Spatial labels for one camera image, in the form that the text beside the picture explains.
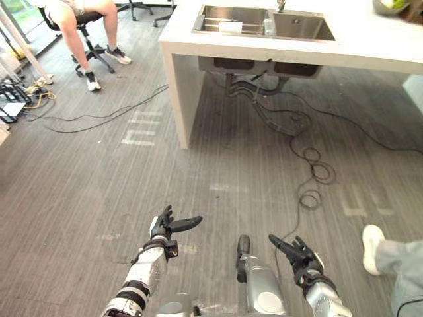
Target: faucet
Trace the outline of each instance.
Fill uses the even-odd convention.
[[[277,12],[283,12],[285,8],[286,0],[277,0],[278,1],[278,8],[276,9]]]

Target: drain pipe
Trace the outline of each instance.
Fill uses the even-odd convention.
[[[296,135],[300,134],[300,132],[295,132],[289,129],[284,129],[282,128],[280,125],[275,124],[268,116],[267,114],[263,111],[263,109],[261,108],[261,105],[257,102],[254,92],[249,90],[248,88],[245,87],[239,87],[235,92],[231,93],[230,95],[227,96],[238,96],[238,95],[244,95],[246,96],[248,99],[251,100],[251,104],[252,107],[256,110],[258,116],[261,118],[261,120],[264,121],[264,123],[270,128],[273,129],[279,133],[282,133],[284,135],[289,135],[292,137],[295,137]]]
[[[286,84],[286,82],[289,80],[289,77],[278,77],[278,84],[273,89],[265,89],[260,88],[259,86],[256,86],[248,81],[237,81],[233,82],[233,74],[227,73],[226,74],[226,89],[225,93],[227,96],[234,96],[237,90],[244,88],[252,92],[257,92],[258,94],[261,94],[262,96],[273,96],[275,94],[278,94],[282,87]]]

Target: double sink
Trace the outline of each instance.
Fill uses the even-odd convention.
[[[238,26],[235,32],[221,32],[228,36],[285,38],[326,43],[335,41],[324,16],[320,13],[288,10],[276,12],[260,8],[203,5],[193,32],[200,34],[219,32],[222,22],[228,22],[229,26],[233,22]],[[244,74],[259,74],[266,71],[269,75],[286,77],[315,77],[321,68],[320,65],[214,57],[200,57],[199,64],[200,69],[208,71]]]

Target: sneaker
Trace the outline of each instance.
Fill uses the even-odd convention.
[[[375,225],[364,227],[362,240],[364,245],[363,266],[372,275],[381,275],[376,267],[376,248],[385,239],[382,230]]]
[[[101,86],[98,83],[97,78],[95,77],[95,75],[92,71],[85,73],[85,76],[87,77],[87,86],[88,86],[89,91],[101,89]]]
[[[115,48],[112,51],[107,45],[106,54],[109,55],[110,57],[113,57],[114,59],[117,59],[119,63],[124,65],[130,64],[132,61],[128,56],[125,55],[124,52],[120,50],[120,48]]]

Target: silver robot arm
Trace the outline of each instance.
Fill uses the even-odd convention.
[[[169,258],[178,256],[178,243],[171,234],[194,228],[202,218],[173,221],[172,207],[154,217],[150,240],[139,249],[118,294],[108,303],[101,317],[141,317],[150,296],[157,290],[160,278],[166,274]]]
[[[335,284],[324,275],[320,257],[300,237],[297,236],[292,245],[273,234],[269,239],[292,265],[295,283],[303,289],[315,317],[352,317],[351,311],[342,304]]]

